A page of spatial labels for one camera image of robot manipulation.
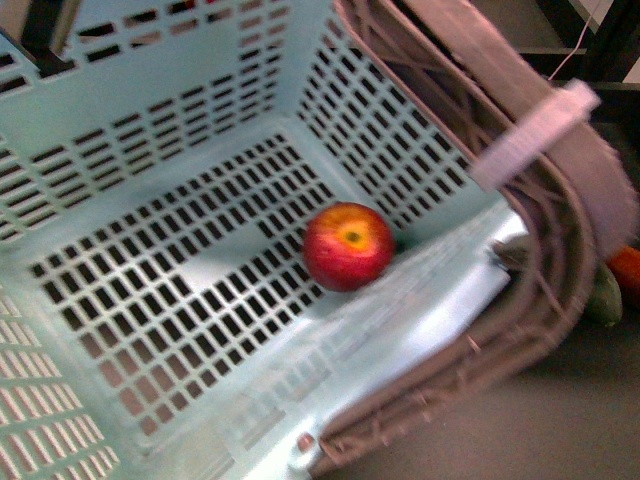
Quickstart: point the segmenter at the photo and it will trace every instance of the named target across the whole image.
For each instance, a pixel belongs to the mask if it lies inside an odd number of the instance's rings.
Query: light blue plastic basket
[[[328,0],[86,0],[64,57],[0,39],[0,477],[306,478],[507,281],[518,218]],[[357,295],[299,255],[339,200],[409,250]]]

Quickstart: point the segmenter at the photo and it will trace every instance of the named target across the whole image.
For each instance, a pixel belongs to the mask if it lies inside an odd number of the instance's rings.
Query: brown basket
[[[472,161],[554,91],[468,1],[335,5],[357,46]],[[529,231],[526,267],[464,336],[336,417],[314,476],[544,357],[578,320],[598,259],[636,231],[636,195],[617,153],[586,123],[501,193]]]

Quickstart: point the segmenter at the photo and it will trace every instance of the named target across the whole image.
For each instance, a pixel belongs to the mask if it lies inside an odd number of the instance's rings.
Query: perforated grid
[[[332,199],[276,135],[32,272],[152,435],[322,296],[298,251],[304,225]],[[181,266],[243,228],[262,233],[266,248],[208,288],[189,285]]]
[[[405,228],[467,184],[467,161],[352,48],[335,14],[325,27],[297,115]]]
[[[117,466],[115,452],[1,287],[0,377],[2,478],[104,478]]]
[[[130,42],[130,54],[155,43],[155,31],[129,38],[129,30],[137,32],[151,24],[161,29],[168,25],[173,35],[183,33],[185,25],[195,28],[234,18],[243,36],[236,47],[234,72],[192,85],[108,125],[61,139],[28,159],[19,158],[0,141],[0,242],[17,240],[62,211],[272,110],[290,13],[287,2],[272,3],[244,2],[235,12],[231,2],[224,0],[174,2],[164,10],[125,16],[123,32],[114,22],[78,32],[72,52],[86,55],[89,62],[129,52],[126,45],[105,46],[105,42]],[[174,24],[174,19],[181,20]],[[3,72],[11,73],[18,66],[15,55],[0,52],[0,101],[3,92],[13,89],[3,87]]]

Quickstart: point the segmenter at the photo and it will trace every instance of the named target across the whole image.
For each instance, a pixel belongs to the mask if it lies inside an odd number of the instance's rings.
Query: gray floor
[[[516,47],[560,45],[533,0],[472,3]],[[640,313],[628,311],[613,329],[578,325],[538,365],[323,480],[637,480],[639,438]]]

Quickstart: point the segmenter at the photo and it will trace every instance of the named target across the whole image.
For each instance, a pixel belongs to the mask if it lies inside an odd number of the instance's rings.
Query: apple stem cavity
[[[360,240],[360,235],[356,232],[349,232],[345,235],[345,238],[348,242],[356,243],[358,240]]]

